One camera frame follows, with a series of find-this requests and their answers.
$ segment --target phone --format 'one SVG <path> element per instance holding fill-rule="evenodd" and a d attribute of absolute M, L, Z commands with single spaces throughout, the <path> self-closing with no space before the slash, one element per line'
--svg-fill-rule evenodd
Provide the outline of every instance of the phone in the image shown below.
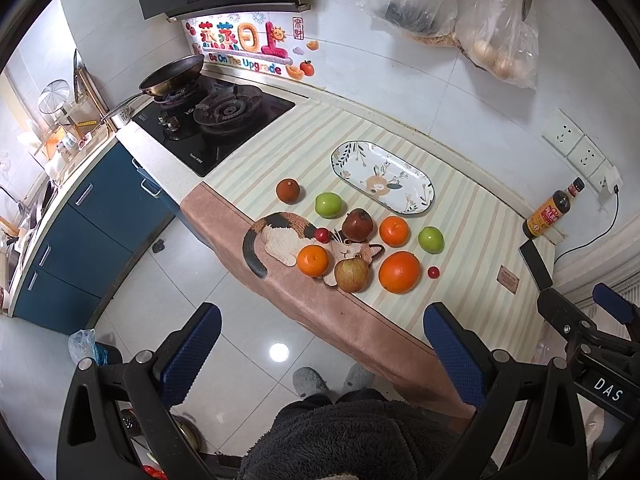
<path fill-rule="evenodd" d="M 546 270 L 545 263 L 542 261 L 542 257 L 533 240 L 527 240 L 520 246 L 520 254 L 522 254 L 524 262 L 527 264 L 527 267 L 529 267 L 529 272 L 533 276 L 538 290 L 544 290 L 553 286 L 554 282 Z"/>

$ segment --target knob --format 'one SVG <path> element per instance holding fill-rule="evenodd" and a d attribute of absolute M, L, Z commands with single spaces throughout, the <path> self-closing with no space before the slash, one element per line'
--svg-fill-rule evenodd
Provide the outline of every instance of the knob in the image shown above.
<path fill-rule="evenodd" d="M 178 122 L 178 119 L 176 119 L 175 117 L 170 117 L 166 123 L 166 129 L 169 130 L 170 132 L 176 131 L 179 127 L 180 127 L 180 123 Z"/>

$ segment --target oval plate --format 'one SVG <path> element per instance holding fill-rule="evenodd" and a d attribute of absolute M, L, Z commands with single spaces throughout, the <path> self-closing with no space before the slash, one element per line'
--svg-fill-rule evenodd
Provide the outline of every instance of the oval plate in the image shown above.
<path fill-rule="evenodd" d="M 367 140 L 350 140 L 331 155 L 334 173 L 373 200 L 401 215 L 427 211 L 435 192 L 429 177 Z"/>

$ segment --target bottle label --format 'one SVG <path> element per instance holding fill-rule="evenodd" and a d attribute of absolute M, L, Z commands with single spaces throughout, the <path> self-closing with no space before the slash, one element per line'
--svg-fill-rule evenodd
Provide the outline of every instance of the bottle label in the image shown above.
<path fill-rule="evenodd" d="M 540 236 L 553 222 L 562 217 L 553 197 L 546 200 L 533 215 L 527 218 L 527 227 L 534 236 Z"/>

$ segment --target pan handle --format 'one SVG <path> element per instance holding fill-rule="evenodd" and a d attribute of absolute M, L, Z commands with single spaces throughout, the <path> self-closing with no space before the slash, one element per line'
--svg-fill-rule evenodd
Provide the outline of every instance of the pan handle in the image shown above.
<path fill-rule="evenodd" d="M 126 106 L 128 105 L 130 102 L 133 101 L 133 99 L 137 99 L 138 97 L 140 97 L 141 95 L 146 95 L 146 92 L 140 92 L 138 94 L 132 95 L 131 97 L 124 99 L 123 102 L 121 102 L 119 105 L 114 106 L 113 110 L 111 110 L 110 112 L 107 112 L 107 114 L 102 118 L 102 120 L 100 121 L 100 124 L 102 124 L 104 121 L 106 121 L 107 119 L 111 119 L 113 116 L 117 115 L 120 113 L 120 111 Z"/>

